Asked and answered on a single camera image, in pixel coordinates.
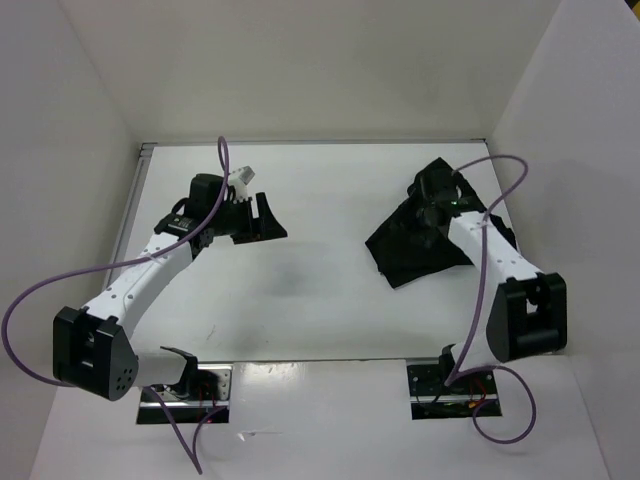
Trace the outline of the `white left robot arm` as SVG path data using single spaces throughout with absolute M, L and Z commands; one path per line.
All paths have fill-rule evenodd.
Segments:
M 53 375 L 110 401 L 133 387 L 163 385 L 176 399 L 199 387 L 198 359 L 176 347 L 135 350 L 133 333 L 166 286 L 215 238 L 234 244 L 284 238 L 264 193 L 251 195 L 253 170 L 227 178 L 198 174 L 189 194 L 162 218 L 137 263 L 83 307 L 62 308 L 53 321 Z

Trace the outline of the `black pleated skirt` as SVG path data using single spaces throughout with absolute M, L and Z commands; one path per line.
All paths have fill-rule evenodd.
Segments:
M 447 238 L 451 218 L 484 213 L 476 191 L 444 159 L 420 170 L 408 197 L 366 240 L 378 271 L 396 289 L 426 275 L 472 261 Z

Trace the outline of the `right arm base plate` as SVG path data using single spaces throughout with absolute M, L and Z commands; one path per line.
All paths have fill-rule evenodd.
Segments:
M 445 375 L 435 359 L 406 361 L 413 420 L 500 417 L 498 390 L 491 373 L 476 373 L 444 385 Z

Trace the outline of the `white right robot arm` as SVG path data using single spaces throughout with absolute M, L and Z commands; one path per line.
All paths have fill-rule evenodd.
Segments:
M 438 380 L 462 392 L 482 368 L 553 353 L 567 345 L 567 286 L 545 274 L 502 235 L 464 177 L 438 167 L 419 180 L 426 226 L 479 271 L 471 327 L 464 342 L 443 349 Z

